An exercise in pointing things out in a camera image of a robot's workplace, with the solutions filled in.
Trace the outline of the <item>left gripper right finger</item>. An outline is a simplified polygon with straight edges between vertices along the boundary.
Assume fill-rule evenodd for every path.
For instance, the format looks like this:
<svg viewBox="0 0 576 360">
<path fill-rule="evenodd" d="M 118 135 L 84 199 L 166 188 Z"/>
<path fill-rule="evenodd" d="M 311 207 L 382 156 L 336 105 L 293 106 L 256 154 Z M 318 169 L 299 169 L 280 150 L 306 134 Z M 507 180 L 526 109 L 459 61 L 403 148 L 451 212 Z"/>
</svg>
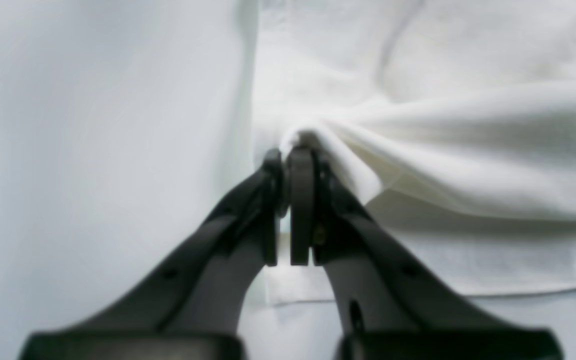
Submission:
<svg viewBox="0 0 576 360">
<path fill-rule="evenodd" d="M 322 153 L 288 155 L 292 265 L 324 269 L 343 328 L 338 360 L 562 360 L 550 330 L 473 305 L 382 229 Z"/>
</svg>

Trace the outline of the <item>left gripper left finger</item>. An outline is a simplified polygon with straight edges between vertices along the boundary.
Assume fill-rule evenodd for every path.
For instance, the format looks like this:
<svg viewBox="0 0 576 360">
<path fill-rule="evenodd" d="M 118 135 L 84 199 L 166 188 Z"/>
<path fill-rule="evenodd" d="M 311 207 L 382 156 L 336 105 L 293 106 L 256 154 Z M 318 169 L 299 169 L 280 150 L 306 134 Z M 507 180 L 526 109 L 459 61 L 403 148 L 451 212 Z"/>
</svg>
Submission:
<svg viewBox="0 0 576 360">
<path fill-rule="evenodd" d="M 21 360 L 244 360 L 246 293 L 278 260 L 282 157 L 231 189 L 197 230 L 126 295 L 85 321 L 34 333 Z"/>
</svg>

